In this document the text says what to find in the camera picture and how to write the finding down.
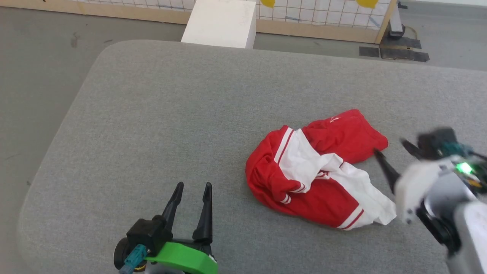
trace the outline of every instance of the green light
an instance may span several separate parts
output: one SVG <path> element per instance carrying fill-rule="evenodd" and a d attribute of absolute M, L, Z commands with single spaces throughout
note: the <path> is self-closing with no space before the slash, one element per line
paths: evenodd
<path fill-rule="evenodd" d="M 472 167 L 470 167 L 470 165 L 467 163 L 460 163 L 460 164 L 456 165 L 456 168 L 459 171 L 466 173 L 466 174 L 470 174 L 473 171 Z"/>

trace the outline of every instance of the yellow paper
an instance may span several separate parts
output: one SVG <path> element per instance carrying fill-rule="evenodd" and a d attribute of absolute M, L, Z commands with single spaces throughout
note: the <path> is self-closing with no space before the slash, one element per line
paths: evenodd
<path fill-rule="evenodd" d="M 375 4 L 377 4 L 377 2 L 379 2 L 379 0 L 356 0 L 356 1 L 360 6 L 362 6 L 364 8 L 371 8 L 371 9 L 375 9 Z"/>
<path fill-rule="evenodd" d="M 264 5 L 266 7 L 274 8 L 274 4 L 276 3 L 276 0 L 261 0 L 261 2 L 262 2 L 262 5 Z"/>

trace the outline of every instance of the red fabric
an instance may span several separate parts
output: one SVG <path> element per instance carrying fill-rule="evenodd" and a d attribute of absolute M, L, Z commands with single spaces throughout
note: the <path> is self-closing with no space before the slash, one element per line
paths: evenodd
<path fill-rule="evenodd" d="M 300 187 L 300 182 L 288 180 L 274 161 L 287 128 L 270 132 L 247 160 L 245 174 L 250 190 L 269 208 L 320 224 L 340 226 L 358 202 L 335 180 L 315 179 L 307 193 L 289 193 Z M 387 139 L 355 109 L 314 121 L 302 131 L 320 155 L 336 153 L 349 163 L 364 161 L 373 155 L 373 148 L 383 150 L 388 146 Z M 286 193 L 291 197 L 289 204 L 281 203 Z"/>

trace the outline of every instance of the teal connector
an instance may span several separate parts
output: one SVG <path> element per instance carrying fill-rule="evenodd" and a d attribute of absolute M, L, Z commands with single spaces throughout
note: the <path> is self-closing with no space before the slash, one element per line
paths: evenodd
<path fill-rule="evenodd" d="M 147 247 L 142 244 L 138 244 L 125 259 L 125 265 L 118 271 L 119 274 L 132 274 L 135 268 L 145 259 L 147 256 Z"/>

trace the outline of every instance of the red and white garment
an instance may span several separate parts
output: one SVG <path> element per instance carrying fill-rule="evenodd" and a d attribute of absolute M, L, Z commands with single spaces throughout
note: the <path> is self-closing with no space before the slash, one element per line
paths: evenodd
<path fill-rule="evenodd" d="M 359 110 L 298 130 L 283 126 L 250 155 L 247 183 L 260 202 L 286 214 L 344 230 L 374 221 L 386 225 L 396 216 L 395 204 L 350 163 L 387 146 Z"/>

